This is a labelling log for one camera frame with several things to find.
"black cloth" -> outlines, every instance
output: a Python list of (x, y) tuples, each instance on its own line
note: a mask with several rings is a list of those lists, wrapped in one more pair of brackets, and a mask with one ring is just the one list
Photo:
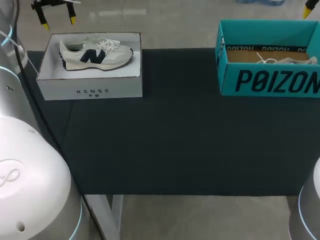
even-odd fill
[(320, 157), (320, 99), (221, 96), (213, 48), (142, 61), (143, 98), (44, 101), (26, 69), (85, 194), (299, 193)]

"white sneaker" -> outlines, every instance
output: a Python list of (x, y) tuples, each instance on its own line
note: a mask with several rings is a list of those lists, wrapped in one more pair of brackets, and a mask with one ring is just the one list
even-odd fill
[(311, 57), (309, 60), (307, 61), (298, 61), (298, 60), (293, 60), (292, 58), (290, 57), (287, 57), (287, 58), (284, 58), (284, 59), (281, 59), (279, 61), (273, 59), (273, 58), (268, 58), (267, 60), (264, 60), (260, 54), (257, 52), (256, 53), (259, 58), (261, 59), (260, 61), (257, 62), (257, 64), (260, 64), (260, 63), (263, 63), (263, 64), (267, 64), (268, 61), (272, 61), (273, 64), (309, 64), (309, 65), (316, 65), (318, 64), (318, 59), (313, 56)]
[(133, 50), (119, 41), (87, 37), (80, 42), (60, 41), (60, 56), (68, 71), (100, 69), (109, 71), (124, 67), (132, 58)]
[(318, 64), (318, 60), (315, 56), (311, 57), (309, 60), (307, 61), (297, 61), (297, 60), (293, 60), (290, 57), (287, 57), (285, 59), (276, 61), (275, 64)]

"open box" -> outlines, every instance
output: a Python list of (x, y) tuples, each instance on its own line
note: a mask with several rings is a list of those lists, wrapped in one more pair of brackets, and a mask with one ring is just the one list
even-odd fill
[[(86, 37), (120, 41), (133, 50), (124, 67), (102, 71), (67, 71), (59, 55), (60, 40), (82, 41)], [(37, 77), (45, 100), (108, 99), (142, 97), (141, 35), (136, 32), (53, 34), (46, 48)]]
[[(320, 97), (320, 24), (315, 20), (221, 20), (215, 58), (226, 96)], [(319, 64), (257, 63), (316, 57)]]

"black cable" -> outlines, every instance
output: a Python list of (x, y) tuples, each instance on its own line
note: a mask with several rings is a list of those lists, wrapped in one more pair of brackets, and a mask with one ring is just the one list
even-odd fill
[[(17, 28), (18, 28), (17, 26), (18, 26), (19, 14), (20, 14), (20, 0), (16, 0), (16, 11), (15, 11), (15, 16), (14, 16), (13, 34), (12, 34), (12, 40), (15, 41), (16, 43), (17, 43), (17, 38), (18, 38), (18, 37), (17, 37)], [(46, 120), (46, 118), (45, 118), (45, 116), (44, 116), (44, 113), (42, 112), (42, 110), (41, 110), (41, 108), (40, 108), (40, 106), (39, 106), (39, 104), (38, 104), (38, 101), (37, 101), (37, 99), (36, 99), (36, 96), (34, 95), (34, 93), (33, 93), (33, 91), (32, 91), (30, 82), (27, 80), (28, 78), (27, 78), (27, 75), (26, 75), (24, 66), (23, 66), (23, 64), (22, 64), (22, 62), (21, 62), (21, 58), (20, 58), (20, 53), (19, 53), (18, 47), (17, 47), (16, 45), (14, 45), (14, 52), (15, 52), (15, 55), (16, 55), (16, 60), (17, 60), (18, 65), (19, 65), (19, 67), (20, 67), (20, 72), (21, 72), (22, 78), (23, 78), (24, 83), (25, 83), (25, 86), (26, 86), (26, 88), (27, 88), (27, 90), (28, 90), (28, 92), (29, 92), (29, 95), (30, 95), (30, 97), (31, 97), (31, 99), (32, 99), (32, 101), (33, 101), (33, 103), (34, 103), (34, 106), (35, 106), (35, 108), (36, 108), (36, 111), (39, 113), (39, 116), (40, 116), (40, 118), (41, 118), (41, 121), (43, 122), (46, 130), (48, 131), (49, 136), (50, 136), (51, 139), (53, 140), (53, 143), (54, 143), (54, 145), (56, 146), (56, 148), (57, 148), (58, 152), (60, 153), (61, 157), (66, 161), (66, 158), (65, 158), (65, 156), (64, 156), (64, 153), (63, 153), (63, 151), (62, 151), (62, 149), (61, 149), (61, 147), (60, 147), (60, 145), (59, 145), (59, 142), (58, 142), (57, 138), (55, 137), (52, 129), (50, 128), (50, 125), (49, 125), (48, 121)], [(80, 185), (78, 184), (78, 181), (77, 181), (74, 177), (73, 177), (73, 181), (74, 181), (75, 186), (77, 187), (80, 195), (82, 196), (82, 199), (83, 199), (83, 201), (84, 201), (87, 209), (89, 210), (89, 213), (90, 213), (90, 215), (91, 215), (91, 218), (92, 218), (92, 220), (93, 220), (93, 223), (94, 223), (96, 229), (98, 230), (98, 233), (99, 233), (101, 239), (102, 239), (102, 240), (105, 239), (105, 238), (103, 237), (103, 234), (101, 233), (101, 229), (100, 229), (100, 227), (99, 227), (99, 224), (97, 223), (97, 220), (96, 220), (94, 214), (92, 213), (92, 209), (91, 209), (90, 205), (88, 204), (88, 201), (87, 201), (85, 195), (82, 193), (82, 191), (81, 191), (81, 189), (80, 189), (80, 187), (79, 187)]]

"tiled floor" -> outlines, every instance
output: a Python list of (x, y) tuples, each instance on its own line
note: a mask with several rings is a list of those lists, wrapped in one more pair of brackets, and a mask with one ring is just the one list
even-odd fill
[[(205, 48), (216, 43), (220, 19), (300, 19), (305, 0), (282, 6), (236, 0), (82, 0), (71, 26), (65, 6), (47, 7), (51, 31), (21, 1), (18, 35), (27, 50), (43, 51), (52, 33), (142, 32), (142, 47)], [(320, 7), (310, 19), (320, 17)], [(124, 197), (122, 240), (288, 240), (285, 197)]]
[[(65, 5), (47, 7), (46, 31), (21, 1), (18, 35), (28, 50), (44, 50), (51, 33), (142, 32), (142, 46), (203, 48), (216, 43), (220, 19), (300, 19), (305, 0), (286, 0), (282, 6), (240, 4), (236, 0), (82, 0), (75, 4), (77, 22), (71, 26)], [(320, 7), (310, 19), (319, 19)]]
[(121, 240), (289, 240), (285, 197), (124, 197)]

